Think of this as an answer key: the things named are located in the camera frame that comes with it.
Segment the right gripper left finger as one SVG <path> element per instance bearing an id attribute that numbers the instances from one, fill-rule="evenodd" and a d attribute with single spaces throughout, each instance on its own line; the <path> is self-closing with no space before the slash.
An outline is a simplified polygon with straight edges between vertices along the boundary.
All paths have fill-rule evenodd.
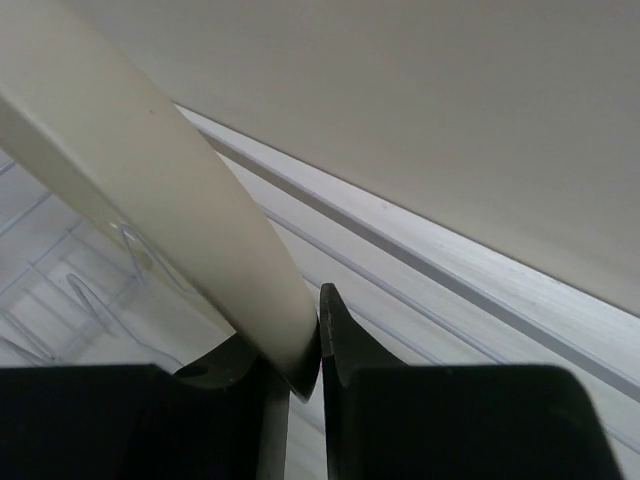
<path id="1" fill-rule="evenodd" d="M 5 368 L 5 479 L 280 479 L 289 391 L 232 336 L 153 364 Z"/>

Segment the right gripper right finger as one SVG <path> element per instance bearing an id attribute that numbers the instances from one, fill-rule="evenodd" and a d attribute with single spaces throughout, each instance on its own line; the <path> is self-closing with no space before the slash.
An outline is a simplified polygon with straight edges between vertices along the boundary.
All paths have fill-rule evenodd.
<path id="1" fill-rule="evenodd" d="M 618 479 L 585 388 L 546 364 L 411 366 L 321 287 L 332 479 Z"/>

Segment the cream plate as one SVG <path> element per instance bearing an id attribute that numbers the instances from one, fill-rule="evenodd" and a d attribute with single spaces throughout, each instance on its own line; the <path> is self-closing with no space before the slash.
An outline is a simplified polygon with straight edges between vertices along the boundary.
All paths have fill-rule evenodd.
<path id="1" fill-rule="evenodd" d="M 138 235 L 310 397 L 316 309 L 285 245 L 198 130 L 61 2 L 1 5 L 1 147 L 102 232 Z"/>

